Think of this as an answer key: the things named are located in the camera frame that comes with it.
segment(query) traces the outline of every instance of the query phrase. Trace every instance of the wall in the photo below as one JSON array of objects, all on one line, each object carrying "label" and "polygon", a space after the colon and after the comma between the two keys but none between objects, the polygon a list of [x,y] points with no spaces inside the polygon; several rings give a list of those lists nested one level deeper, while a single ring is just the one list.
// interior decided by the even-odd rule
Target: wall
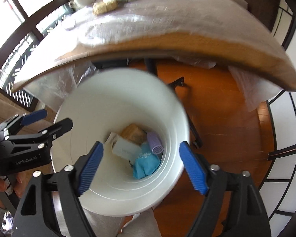
[{"label": "wall", "polygon": [[[296,68],[294,17],[285,1],[281,0],[272,34],[279,43],[283,43],[290,32],[293,35],[286,53]],[[296,144],[296,92],[282,91],[269,100],[269,108],[274,123],[275,150]],[[296,154],[273,161],[260,194],[269,216],[272,237],[277,236],[296,211]]]}]

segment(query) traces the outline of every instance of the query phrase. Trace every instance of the person's leg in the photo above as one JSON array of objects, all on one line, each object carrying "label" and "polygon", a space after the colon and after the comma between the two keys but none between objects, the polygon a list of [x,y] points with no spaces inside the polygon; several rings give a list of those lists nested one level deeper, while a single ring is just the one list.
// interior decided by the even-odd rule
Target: person's leg
[{"label": "person's leg", "polygon": [[[70,237],[67,225],[65,223],[64,215],[62,213],[59,195],[57,192],[53,193],[53,200],[60,231],[62,235]],[[125,220],[124,217],[98,215],[86,209],[83,209],[83,211],[96,237],[116,237],[119,229],[121,228]]]},{"label": "person's leg", "polygon": [[135,215],[123,228],[118,237],[161,237],[152,209]]}]

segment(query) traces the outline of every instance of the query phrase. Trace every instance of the white mug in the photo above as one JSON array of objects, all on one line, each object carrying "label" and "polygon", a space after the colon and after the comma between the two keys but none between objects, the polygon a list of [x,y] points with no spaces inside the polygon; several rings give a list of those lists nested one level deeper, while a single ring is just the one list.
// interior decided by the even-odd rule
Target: white mug
[{"label": "white mug", "polygon": [[73,0],[69,2],[70,8],[81,9],[86,6],[91,6],[95,0]]}]

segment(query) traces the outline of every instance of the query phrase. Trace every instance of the human hand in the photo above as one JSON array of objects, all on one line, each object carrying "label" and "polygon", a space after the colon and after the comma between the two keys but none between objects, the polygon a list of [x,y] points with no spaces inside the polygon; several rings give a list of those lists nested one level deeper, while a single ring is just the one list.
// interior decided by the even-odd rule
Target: human hand
[{"label": "human hand", "polygon": [[[19,172],[16,174],[16,184],[14,186],[14,191],[16,193],[16,195],[20,198],[23,195],[23,192],[25,190],[26,187],[26,182],[25,182],[25,172]],[[4,182],[4,180],[2,180],[0,178],[0,191],[5,191],[7,189],[7,186]],[[5,206],[3,205],[2,201],[0,200],[0,208],[5,209]]]}]

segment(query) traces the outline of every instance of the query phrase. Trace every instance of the blue gripper pad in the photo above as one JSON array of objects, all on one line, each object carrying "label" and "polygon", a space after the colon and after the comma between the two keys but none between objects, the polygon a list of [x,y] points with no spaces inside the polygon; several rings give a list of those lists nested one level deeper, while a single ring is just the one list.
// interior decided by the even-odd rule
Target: blue gripper pad
[{"label": "blue gripper pad", "polygon": [[180,143],[179,153],[194,189],[205,195],[209,190],[206,183],[207,173],[196,159],[186,141]]},{"label": "blue gripper pad", "polygon": [[28,115],[25,115],[21,121],[22,126],[28,126],[38,120],[44,119],[47,117],[47,111],[46,110],[39,110],[39,111],[34,111]]},{"label": "blue gripper pad", "polygon": [[93,147],[93,152],[89,155],[89,158],[79,175],[79,185],[77,189],[79,195],[82,195],[82,193],[89,189],[102,157],[103,144],[98,142],[97,145]]}]

